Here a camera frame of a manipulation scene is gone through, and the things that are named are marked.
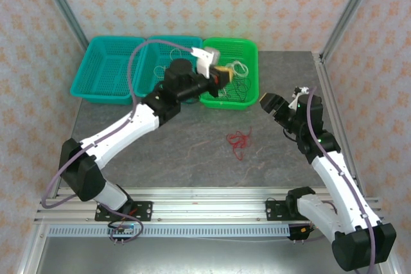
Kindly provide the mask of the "green plastic basket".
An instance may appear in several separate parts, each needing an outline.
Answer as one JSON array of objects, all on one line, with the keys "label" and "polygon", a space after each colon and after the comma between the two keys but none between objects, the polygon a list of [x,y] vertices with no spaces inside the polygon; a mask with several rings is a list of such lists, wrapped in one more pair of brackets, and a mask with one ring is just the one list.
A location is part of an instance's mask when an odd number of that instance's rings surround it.
[{"label": "green plastic basket", "polygon": [[212,37],[204,40],[204,47],[219,50],[218,64],[234,70],[232,82],[219,91],[218,97],[209,93],[200,96],[207,108],[245,110],[259,97],[258,47],[247,39]]}]

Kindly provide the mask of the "teal plastic basket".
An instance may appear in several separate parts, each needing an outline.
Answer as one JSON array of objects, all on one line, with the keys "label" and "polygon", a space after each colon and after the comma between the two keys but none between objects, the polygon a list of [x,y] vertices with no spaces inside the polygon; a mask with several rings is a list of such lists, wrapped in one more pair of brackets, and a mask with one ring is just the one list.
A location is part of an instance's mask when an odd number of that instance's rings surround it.
[{"label": "teal plastic basket", "polygon": [[[165,40],[186,48],[203,47],[203,40],[200,37],[194,36],[159,35],[149,37],[148,40]],[[191,55],[190,52],[166,44],[148,44],[145,47],[144,56],[134,85],[136,96],[143,98],[153,91],[154,87],[164,79],[164,72],[171,62],[178,58],[189,60],[192,65],[192,71],[196,71],[197,58]]]},{"label": "teal plastic basket", "polygon": [[94,37],[74,77],[71,95],[90,103],[131,104],[128,62],[133,50],[144,41],[141,37]]}]

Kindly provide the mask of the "aluminium side rail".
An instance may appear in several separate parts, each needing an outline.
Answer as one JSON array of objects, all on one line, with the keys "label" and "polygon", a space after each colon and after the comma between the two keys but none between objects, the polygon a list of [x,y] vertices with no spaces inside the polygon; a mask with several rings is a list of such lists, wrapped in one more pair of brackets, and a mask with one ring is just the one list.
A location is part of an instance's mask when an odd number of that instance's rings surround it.
[{"label": "aluminium side rail", "polygon": [[335,96],[333,92],[332,85],[331,85],[331,79],[326,70],[326,66],[323,63],[322,59],[320,58],[319,54],[313,53],[313,60],[314,60],[317,74],[319,77],[321,89],[324,95],[324,100],[326,102],[329,116],[331,119],[331,125],[333,127],[333,132],[342,149],[345,162],[347,164],[349,171],[351,172],[351,175],[354,177],[354,180],[356,184],[358,185],[360,192],[362,194],[365,194],[365,191],[363,189],[362,179],[358,175],[356,163],[354,161],[354,156],[349,147],[349,142],[347,140],[347,135],[344,130],[344,124],[342,121],[342,117],[338,110],[337,97]]},{"label": "aluminium side rail", "polygon": [[60,190],[60,185],[62,183],[62,178],[61,178],[60,175],[58,175],[59,171],[60,171],[60,168],[58,168],[58,170],[56,172],[56,175],[54,175],[52,177],[52,181],[51,181],[52,186],[51,186],[50,192],[48,194],[48,196],[50,198],[56,198],[57,195],[58,195],[58,192]]}]

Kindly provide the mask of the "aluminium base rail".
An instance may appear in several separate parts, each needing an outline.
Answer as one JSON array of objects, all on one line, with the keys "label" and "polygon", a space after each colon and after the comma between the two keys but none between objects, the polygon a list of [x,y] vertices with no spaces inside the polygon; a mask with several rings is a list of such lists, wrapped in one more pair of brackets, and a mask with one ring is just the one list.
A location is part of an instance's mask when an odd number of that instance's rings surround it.
[{"label": "aluminium base rail", "polygon": [[[127,188],[136,201],[152,201],[152,223],[262,224],[265,201],[285,199],[289,187]],[[37,223],[80,224],[94,221],[97,204],[73,198],[54,209],[39,207]]]}]

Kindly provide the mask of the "aluminium frame post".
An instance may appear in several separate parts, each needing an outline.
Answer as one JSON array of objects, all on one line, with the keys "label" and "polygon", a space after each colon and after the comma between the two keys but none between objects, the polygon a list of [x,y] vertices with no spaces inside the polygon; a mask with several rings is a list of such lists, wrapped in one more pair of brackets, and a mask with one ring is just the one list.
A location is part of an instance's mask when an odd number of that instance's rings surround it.
[{"label": "aluminium frame post", "polygon": [[334,52],[339,40],[344,34],[345,29],[347,28],[349,22],[354,16],[354,13],[357,11],[362,0],[349,0],[345,6],[344,11],[342,12],[336,26],[334,27],[326,45],[319,55],[321,62],[324,64],[330,58]]},{"label": "aluminium frame post", "polygon": [[54,0],[60,13],[62,14],[63,18],[66,20],[68,26],[70,27],[71,31],[73,32],[75,38],[77,39],[78,43],[85,51],[89,46],[89,40],[87,39],[85,33],[83,32],[76,15],[74,14],[68,0]]}]

